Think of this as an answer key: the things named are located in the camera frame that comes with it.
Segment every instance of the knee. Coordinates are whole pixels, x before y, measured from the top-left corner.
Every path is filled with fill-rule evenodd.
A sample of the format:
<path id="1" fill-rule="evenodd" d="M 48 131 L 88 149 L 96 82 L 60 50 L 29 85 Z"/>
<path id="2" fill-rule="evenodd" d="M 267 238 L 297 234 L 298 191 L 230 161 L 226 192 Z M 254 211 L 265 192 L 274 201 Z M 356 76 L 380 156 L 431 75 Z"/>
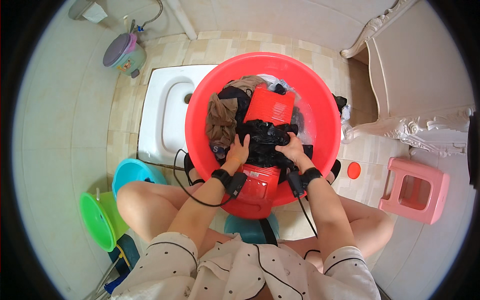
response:
<path id="1" fill-rule="evenodd" d="M 393 222 L 391 217 L 382 210 L 377 211 L 374 216 L 374 220 L 375 227 L 378 230 L 381 239 L 383 239 L 384 243 L 386 244 L 392 237 L 395 223 Z"/>
<path id="2" fill-rule="evenodd" d="M 122 186 L 117 192 L 117 208 L 120 215 L 124 216 L 131 211 L 129 207 L 142 201 L 142 187 L 140 181 L 131 181 Z"/>

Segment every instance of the teal stool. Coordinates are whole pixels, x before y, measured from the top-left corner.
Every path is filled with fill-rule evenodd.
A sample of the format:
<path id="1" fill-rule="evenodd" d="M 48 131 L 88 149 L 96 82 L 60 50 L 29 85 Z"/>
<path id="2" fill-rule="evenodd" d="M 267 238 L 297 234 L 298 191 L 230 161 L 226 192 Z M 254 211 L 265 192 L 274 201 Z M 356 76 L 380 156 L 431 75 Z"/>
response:
<path id="1" fill-rule="evenodd" d="M 268 223 L 275 235 L 275 238 L 279 238 L 279 226 L 278 221 L 274 214 L 270 213 L 267 218 Z M 266 244 L 266 238 L 262 230 L 262 226 L 259 220 L 247 220 L 237 216 L 228 215 L 225 220 L 224 226 L 225 233 L 239 233 L 241 239 L 245 243 L 249 244 Z"/>

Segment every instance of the drain hole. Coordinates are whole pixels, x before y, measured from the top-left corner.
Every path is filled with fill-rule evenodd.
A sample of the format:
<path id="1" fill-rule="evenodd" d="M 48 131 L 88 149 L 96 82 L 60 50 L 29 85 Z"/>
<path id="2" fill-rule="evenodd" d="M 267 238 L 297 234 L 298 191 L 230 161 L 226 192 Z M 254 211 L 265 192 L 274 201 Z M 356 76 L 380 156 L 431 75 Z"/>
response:
<path id="1" fill-rule="evenodd" d="M 187 96 L 185 96 L 185 98 L 183 99 L 183 101 L 188 104 L 190 102 L 190 98 L 192 97 L 191 94 L 188 94 Z"/>

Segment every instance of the small red lid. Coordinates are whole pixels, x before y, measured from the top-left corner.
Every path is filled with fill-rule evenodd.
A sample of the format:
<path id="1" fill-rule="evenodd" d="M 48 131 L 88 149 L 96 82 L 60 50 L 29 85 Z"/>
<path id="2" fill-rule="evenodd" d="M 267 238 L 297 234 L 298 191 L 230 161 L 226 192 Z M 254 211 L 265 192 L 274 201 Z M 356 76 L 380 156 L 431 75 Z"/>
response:
<path id="1" fill-rule="evenodd" d="M 357 179 L 360 176 L 361 167 L 358 162 L 352 162 L 348 165 L 347 175 L 351 179 Z"/>

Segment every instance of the pink plastic stool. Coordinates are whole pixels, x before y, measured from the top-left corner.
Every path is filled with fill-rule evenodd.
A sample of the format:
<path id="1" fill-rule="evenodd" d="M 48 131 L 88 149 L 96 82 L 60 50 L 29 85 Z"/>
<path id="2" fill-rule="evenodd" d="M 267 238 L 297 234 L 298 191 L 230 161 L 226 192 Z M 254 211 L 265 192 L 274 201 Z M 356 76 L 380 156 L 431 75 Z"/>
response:
<path id="1" fill-rule="evenodd" d="M 388 160 L 387 168 L 395 172 L 395 179 L 390 198 L 380 199 L 378 208 L 426 224 L 435 223 L 444 209 L 450 176 L 438 169 L 395 157 Z M 412 194 L 410 198 L 401 199 L 403 180 L 407 175 L 415 177 Z M 430 184 L 430 194 L 426 204 L 418 202 L 422 180 Z"/>

